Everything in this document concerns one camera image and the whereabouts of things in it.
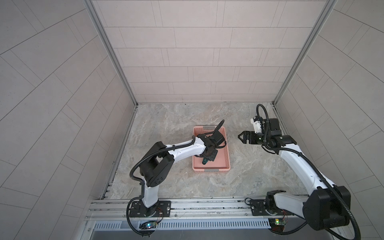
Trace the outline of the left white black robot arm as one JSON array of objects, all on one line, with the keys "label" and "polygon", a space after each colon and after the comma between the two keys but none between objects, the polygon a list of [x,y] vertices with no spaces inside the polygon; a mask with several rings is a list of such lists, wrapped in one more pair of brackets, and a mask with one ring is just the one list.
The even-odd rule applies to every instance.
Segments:
[{"label": "left white black robot arm", "polygon": [[130,178],[141,185],[139,202],[146,209],[158,205],[159,185],[168,176],[173,164],[195,156],[203,162],[214,161],[219,149],[226,147],[227,141],[218,130],[193,136],[191,140],[175,145],[155,143],[145,156],[130,171]]}]

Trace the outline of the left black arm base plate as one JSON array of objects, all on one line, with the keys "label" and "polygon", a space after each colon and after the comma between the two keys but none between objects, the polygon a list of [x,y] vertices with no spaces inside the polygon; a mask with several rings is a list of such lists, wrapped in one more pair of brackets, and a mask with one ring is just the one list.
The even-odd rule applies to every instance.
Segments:
[{"label": "left black arm base plate", "polygon": [[171,201],[158,201],[152,207],[147,208],[143,201],[131,203],[128,215],[130,218],[150,218],[150,217],[169,217],[171,211]]}]

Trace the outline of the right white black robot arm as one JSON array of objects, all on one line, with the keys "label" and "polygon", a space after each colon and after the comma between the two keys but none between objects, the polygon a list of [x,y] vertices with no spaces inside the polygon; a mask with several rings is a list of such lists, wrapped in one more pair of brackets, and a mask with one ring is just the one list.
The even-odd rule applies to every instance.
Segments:
[{"label": "right white black robot arm", "polygon": [[356,223],[350,210],[350,192],[325,177],[303,154],[297,142],[282,134],[278,119],[255,116],[251,123],[254,130],[242,132],[239,140],[243,144],[260,145],[279,155],[294,170],[308,192],[306,197],[294,196],[283,190],[267,192],[265,208],[269,214],[288,211],[305,219],[316,231]]}]

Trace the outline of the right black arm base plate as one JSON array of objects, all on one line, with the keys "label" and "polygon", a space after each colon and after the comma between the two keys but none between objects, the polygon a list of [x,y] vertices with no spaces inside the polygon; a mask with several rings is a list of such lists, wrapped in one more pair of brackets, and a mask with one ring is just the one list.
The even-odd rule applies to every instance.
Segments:
[{"label": "right black arm base plate", "polygon": [[294,214],[292,214],[291,212],[289,211],[286,211],[286,210],[280,210],[280,209],[277,209],[277,210],[267,210],[266,208],[266,205],[265,205],[265,200],[263,199],[250,199],[250,198],[247,198],[245,200],[245,203],[246,205],[248,205],[251,209],[251,212],[252,212],[252,216],[256,217],[256,216],[268,216],[268,217],[272,217],[272,216],[293,216]]}]

